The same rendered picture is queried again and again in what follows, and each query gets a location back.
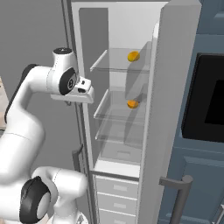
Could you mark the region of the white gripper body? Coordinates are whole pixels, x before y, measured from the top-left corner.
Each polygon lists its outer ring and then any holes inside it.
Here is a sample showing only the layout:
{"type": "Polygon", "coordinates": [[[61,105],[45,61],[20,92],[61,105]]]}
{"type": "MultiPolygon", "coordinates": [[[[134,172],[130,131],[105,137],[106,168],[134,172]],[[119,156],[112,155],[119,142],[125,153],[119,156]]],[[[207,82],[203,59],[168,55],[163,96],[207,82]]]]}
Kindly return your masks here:
{"type": "Polygon", "coordinates": [[[75,93],[74,91],[71,91],[67,95],[52,94],[51,98],[57,101],[65,102],[93,103],[95,99],[95,91],[94,88],[91,87],[86,93],[75,93]]]}

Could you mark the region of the white fridge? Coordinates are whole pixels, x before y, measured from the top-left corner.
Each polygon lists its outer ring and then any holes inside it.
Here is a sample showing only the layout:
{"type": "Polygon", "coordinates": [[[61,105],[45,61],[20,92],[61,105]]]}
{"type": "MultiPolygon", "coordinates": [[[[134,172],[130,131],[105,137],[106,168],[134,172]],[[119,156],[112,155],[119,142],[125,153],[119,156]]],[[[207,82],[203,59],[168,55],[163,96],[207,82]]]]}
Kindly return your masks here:
{"type": "Polygon", "coordinates": [[[109,48],[142,49],[148,41],[152,48],[155,25],[159,23],[160,12],[165,5],[164,0],[74,0],[72,3],[80,73],[91,80],[94,88],[94,102],[83,104],[83,114],[97,224],[100,224],[99,211],[109,210],[98,206],[97,194],[108,193],[97,191],[95,177],[135,181],[139,187],[143,146],[138,149],[123,143],[96,140],[102,121],[107,119],[94,119],[94,113],[107,89],[123,91],[127,101],[137,101],[140,94],[148,95],[150,71],[90,71],[90,67],[109,48]]]}

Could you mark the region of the glass fridge shelf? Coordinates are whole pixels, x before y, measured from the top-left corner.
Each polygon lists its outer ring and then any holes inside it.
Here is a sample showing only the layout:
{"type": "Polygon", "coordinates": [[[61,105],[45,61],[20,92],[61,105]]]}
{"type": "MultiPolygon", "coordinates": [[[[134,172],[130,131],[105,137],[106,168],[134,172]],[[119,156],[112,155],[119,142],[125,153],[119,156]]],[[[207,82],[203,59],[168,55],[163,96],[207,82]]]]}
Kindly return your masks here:
{"type": "Polygon", "coordinates": [[[146,94],[140,94],[137,98],[138,106],[130,108],[123,91],[110,91],[107,89],[98,108],[94,112],[94,119],[144,123],[146,99],[146,94]]]}
{"type": "Polygon", "coordinates": [[[151,63],[151,42],[148,41],[142,49],[136,48],[109,48],[105,50],[98,60],[90,67],[99,71],[110,72],[132,72],[147,74],[150,71],[151,63]],[[137,61],[128,61],[128,54],[138,51],[140,59],[137,61]]]}
{"type": "Polygon", "coordinates": [[[144,126],[138,123],[103,120],[95,139],[116,144],[126,144],[140,149],[143,145],[144,126]]]}

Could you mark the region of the orange fruit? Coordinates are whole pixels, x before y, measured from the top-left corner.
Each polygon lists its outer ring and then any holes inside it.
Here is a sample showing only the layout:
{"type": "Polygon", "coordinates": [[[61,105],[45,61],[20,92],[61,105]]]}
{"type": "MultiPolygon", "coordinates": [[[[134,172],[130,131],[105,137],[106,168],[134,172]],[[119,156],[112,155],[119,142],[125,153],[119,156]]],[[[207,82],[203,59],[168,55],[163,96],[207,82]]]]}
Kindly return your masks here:
{"type": "Polygon", "coordinates": [[[139,106],[139,102],[135,100],[128,100],[127,105],[130,109],[136,109],[139,106]]]}

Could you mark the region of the grey fridge door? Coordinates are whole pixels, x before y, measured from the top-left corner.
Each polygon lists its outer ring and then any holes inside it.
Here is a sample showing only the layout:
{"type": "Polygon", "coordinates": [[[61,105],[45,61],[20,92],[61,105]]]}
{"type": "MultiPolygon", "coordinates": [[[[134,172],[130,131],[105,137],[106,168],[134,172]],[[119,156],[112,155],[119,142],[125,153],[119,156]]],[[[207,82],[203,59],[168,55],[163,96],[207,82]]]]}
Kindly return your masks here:
{"type": "MultiPolygon", "coordinates": [[[[72,1],[71,0],[61,0],[65,33],[66,33],[66,46],[76,51],[75,37],[74,37],[74,23],[73,23],[73,13],[72,13],[72,1]]],[[[89,170],[88,164],[88,150],[87,150],[87,139],[84,124],[84,114],[83,114],[83,104],[75,103],[75,112],[78,123],[78,131],[80,137],[80,155],[79,164],[80,170],[83,174],[87,176],[88,187],[87,187],[87,203],[90,221],[89,224],[97,224],[95,216],[95,199],[93,198],[92,190],[92,176],[89,170]]]]}

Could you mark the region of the yellow mango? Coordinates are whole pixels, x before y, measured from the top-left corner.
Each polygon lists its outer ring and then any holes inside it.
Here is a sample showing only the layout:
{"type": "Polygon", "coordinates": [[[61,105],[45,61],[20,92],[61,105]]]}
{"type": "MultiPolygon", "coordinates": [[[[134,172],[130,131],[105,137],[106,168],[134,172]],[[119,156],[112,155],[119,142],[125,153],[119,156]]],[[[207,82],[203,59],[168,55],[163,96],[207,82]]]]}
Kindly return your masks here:
{"type": "Polygon", "coordinates": [[[128,54],[128,61],[133,62],[140,59],[140,53],[138,51],[132,51],[128,54]]]}

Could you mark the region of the white fridge door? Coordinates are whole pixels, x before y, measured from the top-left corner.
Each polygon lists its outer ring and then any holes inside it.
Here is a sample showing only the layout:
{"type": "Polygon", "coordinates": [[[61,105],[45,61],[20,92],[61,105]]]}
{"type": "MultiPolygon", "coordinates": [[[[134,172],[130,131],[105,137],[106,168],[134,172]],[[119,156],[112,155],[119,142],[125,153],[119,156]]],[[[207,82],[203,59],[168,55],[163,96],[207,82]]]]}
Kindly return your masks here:
{"type": "Polygon", "coordinates": [[[199,0],[171,0],[153,32],[136,224],[157,224],[195,34],[199,0]]]}

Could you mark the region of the white freezer drawer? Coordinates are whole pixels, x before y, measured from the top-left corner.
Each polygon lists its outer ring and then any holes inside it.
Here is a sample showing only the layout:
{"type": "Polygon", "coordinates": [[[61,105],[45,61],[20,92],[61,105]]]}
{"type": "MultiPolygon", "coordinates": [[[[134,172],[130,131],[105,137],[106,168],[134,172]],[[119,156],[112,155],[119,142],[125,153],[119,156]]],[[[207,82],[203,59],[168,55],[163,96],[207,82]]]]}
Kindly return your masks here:
{"type": "Polygon", "coordinates": [[[135,224],[136,217],[100,210],[100,224],[135,224]]]}
{"type": "Polygon", "coordinates": [[[98,193],[97,196],[99,208],[123,214],[136,214],[137,201],[135,199],[128,199],[102,193],[98,193]]]}
{"type": "Polygon", "coordinates": [[[95,180],[99,193],[108,193],[133,199],[137,198],[138,183],[135,181],[103,176],[96,176],[95,180]]]}

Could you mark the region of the blue cupboard run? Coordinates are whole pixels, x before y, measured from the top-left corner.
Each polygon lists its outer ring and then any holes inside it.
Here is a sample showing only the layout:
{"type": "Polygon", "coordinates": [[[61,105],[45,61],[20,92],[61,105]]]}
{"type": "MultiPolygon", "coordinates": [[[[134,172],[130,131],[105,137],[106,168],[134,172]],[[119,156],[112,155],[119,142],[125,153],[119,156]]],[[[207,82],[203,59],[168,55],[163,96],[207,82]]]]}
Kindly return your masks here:
{"type": "Polygon", "coordinates": [[[183,138],[181,130],[197,54],[224,54],[224,0],[199,1],[201,13],[168,177],[181,179],[190,175],[193,178],[180,224],[224,224],[224,143],[183,138]]]}

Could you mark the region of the black wall oven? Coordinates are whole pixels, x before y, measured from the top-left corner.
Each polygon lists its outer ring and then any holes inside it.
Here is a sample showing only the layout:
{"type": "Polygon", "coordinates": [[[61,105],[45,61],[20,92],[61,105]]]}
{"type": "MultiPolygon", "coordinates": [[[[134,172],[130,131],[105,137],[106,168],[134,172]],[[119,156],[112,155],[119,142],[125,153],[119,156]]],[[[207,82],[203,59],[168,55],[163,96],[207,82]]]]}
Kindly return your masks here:
{"type": "Polygon", "coordinates": [[[183,138],[224,143],[224,54],[197,54],[181,130],[183,138]]]}

